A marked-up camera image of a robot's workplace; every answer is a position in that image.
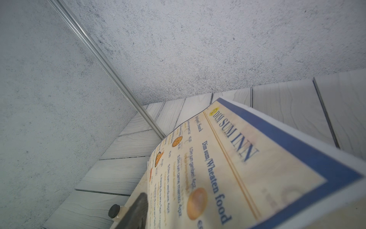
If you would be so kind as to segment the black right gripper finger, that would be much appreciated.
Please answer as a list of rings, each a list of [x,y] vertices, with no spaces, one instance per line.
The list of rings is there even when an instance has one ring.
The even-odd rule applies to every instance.
[[[147,213],[148,197],[146,193],[141,193],[115,228],[145,229],[147,223]]]

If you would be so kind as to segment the Dim Sum Inn blue-bordered menu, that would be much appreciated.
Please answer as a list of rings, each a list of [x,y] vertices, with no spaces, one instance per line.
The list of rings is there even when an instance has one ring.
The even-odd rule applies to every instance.
[[[147,164],[148,229],[300,229],[366,196],[366,163],[217,99]]]

